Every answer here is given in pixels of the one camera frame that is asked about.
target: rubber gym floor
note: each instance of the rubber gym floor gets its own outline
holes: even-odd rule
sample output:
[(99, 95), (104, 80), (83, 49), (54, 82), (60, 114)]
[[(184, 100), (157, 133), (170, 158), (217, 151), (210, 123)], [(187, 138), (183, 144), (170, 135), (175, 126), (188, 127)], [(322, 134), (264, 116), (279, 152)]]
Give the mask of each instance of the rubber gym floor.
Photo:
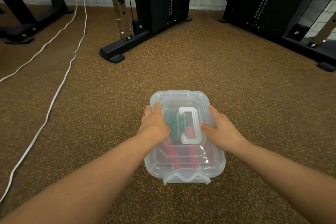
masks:
[[(115, 65), (99, 48), (119, 39), (113, 8), (88, 7), (87, 35), (50, 119), (16, 173), (0, 218), (78, 167), (135, 135), (159, 90), (199, 90), (253, 143), (336, 177), (336, 73), (304, 56), (191, 10), (180, 23)], [(70, 21), (65, 15), (29, 45), (0, 43), (0, 78), (28, 61)], [(2, 23), (12, 24), (10, 13)], [(45, 50), (0, 83), (0, 194), (43, 124), (83, 34), (84, 10)], [(306, 223), (235, 157), (205, 184), (168, 184), (142, 163), (105, 223)]]

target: right hand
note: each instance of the right hand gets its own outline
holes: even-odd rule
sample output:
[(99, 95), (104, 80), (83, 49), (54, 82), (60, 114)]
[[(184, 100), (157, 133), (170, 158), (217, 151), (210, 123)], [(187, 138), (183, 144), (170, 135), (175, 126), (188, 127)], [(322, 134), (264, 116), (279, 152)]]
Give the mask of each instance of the right hand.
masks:
[(209, 110), (215, 119), (216, 127), (202, 124), (201, 129), (216, 147), (234, 154), (242, 145), (248, 143), (224, 114), (219, 113), (212, 105), (209, 106)]

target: left hand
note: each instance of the left hand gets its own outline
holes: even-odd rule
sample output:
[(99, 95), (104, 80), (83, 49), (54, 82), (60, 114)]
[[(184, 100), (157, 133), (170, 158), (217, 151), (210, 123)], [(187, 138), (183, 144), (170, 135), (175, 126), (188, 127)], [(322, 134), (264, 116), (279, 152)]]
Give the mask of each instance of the left hand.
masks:
[(148, 105), (145, 108), (145, 115), (141, 119), (141, 126), (138, 135), (155, 140), (157, 144), (164, 142), (170, 133), (168, 124), (163, 120), (160, 103), (157, 102), (153, 112)]

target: clear plastic storage box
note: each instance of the clear plastic storage box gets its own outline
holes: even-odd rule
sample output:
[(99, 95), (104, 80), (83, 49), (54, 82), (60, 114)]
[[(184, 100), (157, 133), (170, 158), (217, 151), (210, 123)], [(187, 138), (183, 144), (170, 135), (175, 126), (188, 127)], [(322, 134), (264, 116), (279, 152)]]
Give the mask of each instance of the clear plastic storage box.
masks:
[(169, 138), (145, 158), (147, 171), (163, 183), (204, 182), (221, 174), (225, 155), (200, 129), (201, 123), (214, 125), (208, 97), (200, 91), (159, 91), (150, 98), (153, 109), (161, 104), (169, 124)]

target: black metal frame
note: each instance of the black metal frame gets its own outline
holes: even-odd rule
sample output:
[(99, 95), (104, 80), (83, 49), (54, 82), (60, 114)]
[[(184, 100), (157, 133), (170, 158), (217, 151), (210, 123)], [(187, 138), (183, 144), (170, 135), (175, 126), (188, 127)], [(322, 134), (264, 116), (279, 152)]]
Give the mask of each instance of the black metal frame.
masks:
[(336, 41), (328, 40), (316, 48), (302, 40), (310, 27), (298, 24), (312, 0), (267, 0), (262, 16), (255, 16), (263, 0), (229, 0), (221, 22), (229, 22), (317, 62), (336, 66)]
[(135, 0), (135, 3), (138, 19), (132, 21), (134, 34), (100, 49), (100, 55), (112, 63), (119, 63), (124, 60), (124, 52), (188, 18), (189, 0)]
[(37, 32), (41, 31), (64, 14), (72, 13), (64, 0), (51, 0), (52, 7), (34, 17), (23, 0), (3, 0), (21, 25), (1, 27), (0, 38), (6, 38), (7, 44), (28, 44)]

